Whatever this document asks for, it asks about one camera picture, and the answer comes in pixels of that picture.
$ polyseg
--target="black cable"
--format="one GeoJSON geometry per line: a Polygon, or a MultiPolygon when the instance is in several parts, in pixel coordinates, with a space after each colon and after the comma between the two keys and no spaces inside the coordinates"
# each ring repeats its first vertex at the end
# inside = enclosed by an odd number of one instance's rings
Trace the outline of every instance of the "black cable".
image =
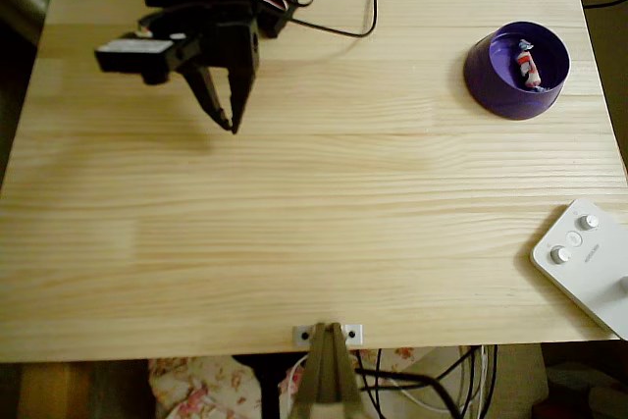
{"type": "Polygon", "coordinates": [[[495,383],[497,380],[497,345],[493,348],[493,377],[491,378],[491,386],[489,387],[489,395],[480,413],[480,419],[484,419],[491,407],[491,401],[493,400],[493,392],[495,391],[495,383]]]}
{"type": "Polygon", "coordinates": [[[464,407],[462,408],[462,417],[464,417],[467,409],[471,405],[471,398],[473,397],[473,377],[475,376],[475,349],[469,351],[471,352],[471,368],[469,369],[469,390],[467,391],[467,398],[464,401],[464,407]]]}
{"type": "Polygon", "coordinates": [[[604,7],[612,7],[614,5],[623,4],[627,0],[613,0],[612,2],[604,2],[603,4],[583,5],[583,9],[603,9],[604,7]]]}
{"type": "MultiPolygon", "coordinates": [[[[266,12],[276,15],[278,17],[281,17],[283,15],[282,11],[278,9],[274,9],[272,7],[267,7],[264,4],[261,5],[261,8],[265,10],[266,12]]],[[[375,26],[377,25],[377,0],[373,0],[373,22],[371,23],[371,27],[367,29],[366,31],[364,31],[363,33],[354,33],[352,31],[344,31],[342,29],[330,28],[328,26],[310,24],[309,22],[305,22],[303,20],[299,20],[295,18],[289,18],[288,21],[292,22],[293,24],[307,26],[308,28],[318,29],[327,33],[334,33],[334,34],[339,34],[342,36],[349,36],[351,38],[365,38],[366,36],[371,34],[373,30],[375,30],[375,26]]]]}
{"type": "MultiPolygon", "coordinates": [[[[380,366],[382,364],[382,350],[379,349],[377,351],[377,362],[375,364],[375,370],[380,373],[380,366]]],[[[375,401],[377,402],[377,407],[382,410],[382,404],[380,403],[380,377],[379,375],[375,377],[375,401]]]]}
{"type": "MultiPolygon", "coordinates": [[[[438,381],[441,381],[443,378],[445,378],[446,376],[448,376],[453,370],[455,370],[462,362],[464,362],[470,355],[472,355],[478,348],[480,348],[479,345],[475,345],[473,347],[471,347],[467,352],[464,353],[464,355],[461,355],[460,358],[458,358],[455,362],[453,362],[444,372],[442,372],[438,377],[436,377],[436,379],[438,381]]],[[[422,388],[427,388],[429,385],[425,385],[425,384],[418,384],[418,385],[399,385],[399,386],[379,386],[379,390],[380,391],[384,391],[384,390],[391,390],[391,391],[398,391],[398,390],[420,390],[422,388]]],[[[368,387],[363,388],[362,389],[364,392],[367,390],[372,390],[368,387]]]]}
{"type": "MultiPolygon", "coordinates": [[[[360,366],[359,370],[364,370],[364,364],[362,363],[362,355],[360,355],[359,350],[355,350],[355,356],[357,357],[357,363],[360,366]]],[[[362,381],[364,382],[364,386],[368,385],[365,374],[362,374],[362,381]]],[[[377,411],[377,414],[380,417],[380,419],[386,419],[384,417],[384,414],[382,414],[382,410],[380,409],[380,406],[378,405],[377,402],[375,402],[375,398],[373,397],[373,394],[371,393],[371,391],[369,390],[367,393],[369,394],[369,398],[371,399],[371,404],[373,404],[373,407],[377,411]]]]}
{"type": "Polygon", "coordinates": [[[421,383],[427,383],[434,391],[439,395],[446,408],[449,410],[449,414],[453,419],[462,419],[458,406],[453,402],[451,396],[443,385],[439,383],[436,378],[429,377],[428,375],[421,375],[420,373],[397,373],[397,372],[377,372],[376,370],[368,370],[364,368],[356,368],[355,373],[361,375],[368,375],[371,377],[390,378],[393,380],[402,380],[408,382],[418,381],[421,383]]]}

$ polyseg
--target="wood grain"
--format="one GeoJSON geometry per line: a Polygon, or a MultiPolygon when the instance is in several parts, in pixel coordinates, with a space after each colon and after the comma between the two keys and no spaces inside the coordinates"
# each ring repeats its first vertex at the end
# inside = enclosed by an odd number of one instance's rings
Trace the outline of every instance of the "wood grain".
{"type": "MultiPolygon", "coordinates": [[[[580,0],[380,1],[369,38],[262,41],[232,136],[180,78],[98,71],[142,0],[52,0],[0,199],[0,360],[285,350],[319,321],[363,324],[369,347],[608,338],[528,260],[576,197],[628,223],[580,0]],[[519,20],[572,70],[511,122],[462,63],[519,20]]],[[[367,4],[297,14],[360,30],[367,4]]]]}

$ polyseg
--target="red and white candy wrapper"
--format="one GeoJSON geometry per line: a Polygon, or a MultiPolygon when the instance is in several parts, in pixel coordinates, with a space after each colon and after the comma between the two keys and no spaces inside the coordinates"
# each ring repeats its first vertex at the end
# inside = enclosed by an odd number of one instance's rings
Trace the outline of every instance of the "red and white candy wrapper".
{"type": "Polygon", "coordinates": [[[532,53],[530,53],[530,50],[533,47],[534,46],[525,39],[519,41],[519,49],[521,49],[521,53],[517,55],[516,60],[519,65],[519,70],[521,71],[521,76],[526,80],[526,87],[537,91],[543,91],[545,89],[541,87],[541,76],[539,75],[539,70],[537,69],[537,65],[534,64],[532,53]]]}

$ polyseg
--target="knob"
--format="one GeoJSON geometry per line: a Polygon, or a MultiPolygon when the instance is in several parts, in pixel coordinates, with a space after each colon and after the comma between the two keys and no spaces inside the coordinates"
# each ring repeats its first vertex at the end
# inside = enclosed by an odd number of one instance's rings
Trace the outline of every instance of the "knob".
{"type": "Polygon", "coordinates": [[[600,220],[596,215],[585,215],[580,217],[580,226],[585,230],[594,230],[600,225],[600,220]]]}
{"type": "Polygon", "coordinates": [[[564,264],[565,262],[569,262],[571,258],[571,252],[566,247],[562,245],[557,245],[554,249],[551,250],[551,260],[553,260],[556,264],[564,264]]]}

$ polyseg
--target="white control panel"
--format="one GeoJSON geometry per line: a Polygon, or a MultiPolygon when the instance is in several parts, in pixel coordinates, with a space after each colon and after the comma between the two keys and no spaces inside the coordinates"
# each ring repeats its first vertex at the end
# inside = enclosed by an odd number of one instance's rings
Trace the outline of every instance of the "white control panel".
{"type": "Polygon", "coordinates": [[[573,201],[530,259],[601,326],[628,340],[628,231],[610,215],[573,201]]]}

